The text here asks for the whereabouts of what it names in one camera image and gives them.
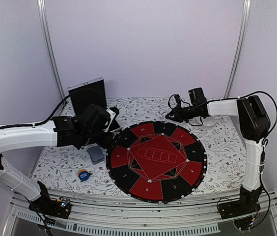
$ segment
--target robotic arm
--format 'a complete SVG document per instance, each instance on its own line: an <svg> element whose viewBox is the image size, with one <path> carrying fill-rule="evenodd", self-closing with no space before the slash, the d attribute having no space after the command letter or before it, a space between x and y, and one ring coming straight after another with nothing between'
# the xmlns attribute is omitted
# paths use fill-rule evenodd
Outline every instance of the robotic arm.
<svg viewBox="0 0 277 236"><path fill-rule="evenodd" d="M109 127L119 114L116 107L103 109L89 105L76 117L53 117L43 125L0 125L0 182L24 195L30 201L30 209L42 214L68 218L70 204L67 199L51 200L46 186L36 182L13 167L2 153L19 148L40 146L69 146L80 149L86 144L97 143L102 148L114 148L116 137Z"/></svg>
<svg viewBox="0 0 277 236"><path fill-rule="evenodd" d="M166 115L167 119L188 122L194 117L238 116L240 130L247 149L246 175L237 202L219 205L222 218L236 217L260 210L258 198L262 193L260 175L264 169L266 137L270 119L259 97L213 100L207 102L202 88L189 91L192 106L182 107L179 95L175 95L177 106Z"/></svg>

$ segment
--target floral pattern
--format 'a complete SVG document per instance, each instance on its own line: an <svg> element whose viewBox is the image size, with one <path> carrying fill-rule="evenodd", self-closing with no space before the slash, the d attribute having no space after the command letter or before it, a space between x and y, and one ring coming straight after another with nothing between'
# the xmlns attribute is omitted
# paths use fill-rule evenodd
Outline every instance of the floral pattern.
<svg viewBox="0 0 277 236"><path fill-rule="evenodd" d="M165 119L165 114L170 111L167 101L167 98L115 98L108 99L108 106L116 106L120 110L116 120L122 128L126 128L149 120L171 122ZM74 116L70 102L66 104L62 115ZM245 175L246 150L231 118L216 117L216 125L211 130L202 130L201 127L187 123L177 124L192 131L207 153L205 178L192 194L238 189ZM92 146L94 145L81 150L76 150L73 146L44 147L32 178L56 190L127 196L109 177L105 162L96 165L91 163L87 148ZM79 180L77 172L81 169L93 173L87 181Z"/></svg>

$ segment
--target vertical metal post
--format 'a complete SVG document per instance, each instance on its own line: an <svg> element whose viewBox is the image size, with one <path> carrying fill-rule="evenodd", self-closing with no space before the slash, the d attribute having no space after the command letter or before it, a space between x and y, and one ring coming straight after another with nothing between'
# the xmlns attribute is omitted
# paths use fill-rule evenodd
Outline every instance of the vertical metal post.
<svg viewBox="0 0 277 236"><path fill-rule="evenodd" d="M240 60L240 55L243 47L243 42L245 39L247 27L248 27L248 20L249 20L249 14L250 14L250 5L251 5L251 0L245 0L243 4L243 12L242 12L242 18L241 18L241 26L240 26L240 32L239 32L239 38L238 38L238 43L237 43L237 49L236 49L236 54L233 60L226 92L224 94L224 98L229 98L230 93L232 90L233 83L235 81L235 77L237 74L237 69L239 65L239 60Z"/></svg>
<svg viewBox="0 0 277 236"><path fill-rule="evenodd" d="M47 52L49 55L51 68L52 68L52 71L54 74L55 84L56 84L60 98L63 99L65 97L65 95L64 95L63 86L62 86L62 83L61 83L61 80L59 77L58 68L57 68L56 62L55 62L54 51L53 51L52 44L51 44L50 32L49 32L48 21L47 21L47 13L46 13L46 7L45 7L45 0L37 0L37 2L38 2L38 11L39 11L39 17L40 17L40 22L41 22L41 28L42 28L42 31L44 34L46 48L47 48Z"/></svg>

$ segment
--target round game board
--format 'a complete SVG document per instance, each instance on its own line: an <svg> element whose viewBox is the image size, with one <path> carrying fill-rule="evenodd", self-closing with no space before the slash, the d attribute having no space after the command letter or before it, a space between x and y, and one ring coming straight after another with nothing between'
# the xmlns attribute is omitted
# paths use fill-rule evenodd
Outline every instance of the round game board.
<svg viewBox="0 0 277 236"><path fill-rule="evenodd" d="M198 138L160 121L126 128L107 155L114 183L129 196L152 203L187 196L202 182L206 168L206 152Z"/></svg>

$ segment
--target circular mat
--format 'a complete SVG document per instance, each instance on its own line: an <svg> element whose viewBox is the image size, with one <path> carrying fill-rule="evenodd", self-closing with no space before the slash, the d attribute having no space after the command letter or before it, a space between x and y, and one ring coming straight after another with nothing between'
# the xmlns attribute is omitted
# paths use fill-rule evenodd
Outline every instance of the circular mat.
<svg viewBox="0 0 277 236"><path fill-rule="evenodd" d="M124 129L107 154L114 183L129 196L152 203L187 196L202 182L206 168L199 139L181 126L160 121Z"/></svg>

